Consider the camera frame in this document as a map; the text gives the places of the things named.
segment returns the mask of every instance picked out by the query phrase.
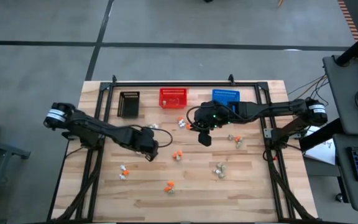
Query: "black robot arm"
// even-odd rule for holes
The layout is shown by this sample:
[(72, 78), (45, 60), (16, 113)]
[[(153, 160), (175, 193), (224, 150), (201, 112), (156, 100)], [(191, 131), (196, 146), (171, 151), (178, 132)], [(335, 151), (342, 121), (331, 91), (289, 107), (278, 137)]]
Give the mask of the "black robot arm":
[(86, 115), (69, 103), (53, 103), (44, 125), (52, 130), (69, 130), (87, 147), (99, 146), (103, 136), (107, 136), (123, 148), (145, 154), (150, 162), (158, 154), (158, 142), (153, 139), (154, 132), (150, 128), (116, 127)]
[[(194, 122), (188, 115), (193, 109), (197, 109)], [(230, 123), (246, 124), (259, 118), (271, 116), (297, 116), (291, 123), (282, 128), (271, 130), (271, 143), (277, 147), (283, 147), (288, 138), (307, 126), (321, 126), (327, 122), (325, 107), (318, 100), (307, 98), (281, 103), (269, 103), (258, 105), (253, 102), (229, 102), (227, 106), (217, 101), (204, 102), (201, 106), (194, 107), (187, 112), (187, 119), (192, 131), (199, 132), (198, 141), (205, 145), (211, 145), (209, 131), (221, 128)]]

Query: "orange object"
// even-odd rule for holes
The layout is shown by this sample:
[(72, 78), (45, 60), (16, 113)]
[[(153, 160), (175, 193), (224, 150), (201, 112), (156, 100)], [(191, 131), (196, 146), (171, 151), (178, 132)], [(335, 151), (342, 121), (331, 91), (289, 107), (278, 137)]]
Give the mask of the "orange object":
[(172, 187), (165, 187), (165, 188), (164, 188), (164, 191), (165, 191), (165, 192), (168, 192), (168, 191), (170, 191), (170, 190), (172, 190)]

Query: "white object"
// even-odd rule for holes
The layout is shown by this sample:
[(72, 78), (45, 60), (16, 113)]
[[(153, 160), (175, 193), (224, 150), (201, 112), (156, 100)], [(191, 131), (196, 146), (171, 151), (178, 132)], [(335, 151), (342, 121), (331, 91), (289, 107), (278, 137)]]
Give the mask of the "white object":
[[(310, 129), (306, 133), (306, 136), (313, 134), (320, 128), (316, 126), (310, 126)], [(335, 165), (335, 145), (333, 139), (327, 140), (305, 152), (305, 156), (311, 159), (316, 159), (321, 162), (326, 162), (331, 165)]]

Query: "wooden table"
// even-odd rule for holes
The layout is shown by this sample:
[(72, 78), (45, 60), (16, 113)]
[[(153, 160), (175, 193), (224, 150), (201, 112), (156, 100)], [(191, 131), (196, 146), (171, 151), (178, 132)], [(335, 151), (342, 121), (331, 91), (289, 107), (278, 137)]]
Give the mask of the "wooden table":
[[(85, 82), (78, 109), (93, 115), (100, 82)], [(272, 102), (288, 101), (283, 81), (268, 81)], [(255, 91), (247, 87), (223, 88), (238, 90), (241, 101), (255, 101)], [(138, 119), (117, 117), (120, 91), (140, 91)], [(267, 162), (262, 159), (264, 142), (260, 121), (248, 124), (229, 124), (211, 131), (213, 143), (204, 147), (198, 135), (178, 127), (177, 118), (184, 116), (191, 106), (211, 100), (211, 88), (190, 87), (188, 107), (183, 110), (163, 110), (158, 105), (159, 88), (114, 88), (109, 123), (114, 125), (156, 123), (173, 135), (171, 146), (158, 150), (153, 162), (106, 140), (99, 181), (94, 222), (275, 222), (277, 214)], [(102, 114), (106, 104), (104, 97)], [(291, 116), (277, 117), (278, 127), (289, 123)], [(244, 137), (241, 148), (227, 140), (228, 134)], [(155, 132), (160, 145), (168, 142), (165, 133)], [(68, 153), (79, 148), (73, 141)], [(183, 151), (180, 162), (172, 159), (175, 151)], [(305, 164), (300, 151), (283, 150), (290, 188), (309, 213), (317, 217)], [(76, 152), (64, 163), (52, 218), (58, 217), (78, 193), (83, 175), (86, 150)], [(218, 162), (227, 165), (226, 177), (213, 173)], [(127, 180), (120, 180), (119, 166), (130, 172)], [(164, 192), (167, 181), (175, 183), (175, 194)], [(280, 198), (287, 214), (283, 193)]]

